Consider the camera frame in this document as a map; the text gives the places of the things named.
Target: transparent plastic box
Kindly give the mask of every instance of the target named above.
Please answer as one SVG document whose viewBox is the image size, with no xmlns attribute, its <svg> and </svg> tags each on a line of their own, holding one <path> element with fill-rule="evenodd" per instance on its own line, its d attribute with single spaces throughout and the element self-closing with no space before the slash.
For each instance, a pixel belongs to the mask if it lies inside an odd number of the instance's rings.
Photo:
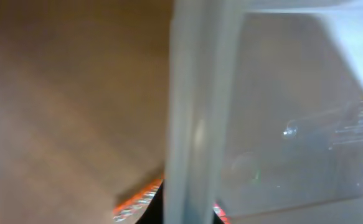
<svg viewBox="0 0 363 224">
<path fill-rule="evenodd" d="M 176 1 L 166 223 L 363 223 L 363 0 Z"/>
</svg>

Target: clear plastic container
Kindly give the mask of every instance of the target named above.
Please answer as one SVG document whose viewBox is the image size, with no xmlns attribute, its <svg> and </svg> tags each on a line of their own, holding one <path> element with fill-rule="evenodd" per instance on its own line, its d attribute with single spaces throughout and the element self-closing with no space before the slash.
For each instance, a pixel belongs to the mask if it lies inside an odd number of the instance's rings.
<svg viewBox="0 0 363 224">
<path fill-rule="evenodd" d="M 167 223 L 214 200 L 234 223 L 363 223 L 363 0 L 179 0 L 171 47 Z"/>
</svg>

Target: brown surface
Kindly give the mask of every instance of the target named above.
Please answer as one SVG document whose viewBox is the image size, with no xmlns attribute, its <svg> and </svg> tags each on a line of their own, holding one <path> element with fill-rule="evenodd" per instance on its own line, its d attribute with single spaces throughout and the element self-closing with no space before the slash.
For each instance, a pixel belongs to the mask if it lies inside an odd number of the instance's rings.
<svg viewBox="0 0 363 224">
<path fill-rule="evenodd" d="M 160 164 L 170 16 L 157 0 L 0 3 L 0 223 L 111 223 L 114 196 Z"/>
</svg>

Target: wooden surface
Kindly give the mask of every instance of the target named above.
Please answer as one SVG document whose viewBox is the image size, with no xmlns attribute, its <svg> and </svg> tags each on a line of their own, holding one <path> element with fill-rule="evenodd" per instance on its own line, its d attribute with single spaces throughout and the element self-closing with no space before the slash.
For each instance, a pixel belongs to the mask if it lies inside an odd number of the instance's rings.
<svg viewBox="0 0 363 224">
<path fill-rule="evenodd" d="M 164 159 L 171 4 L 1 1 L 0 223 L 111 223 Z"/>
</svg>

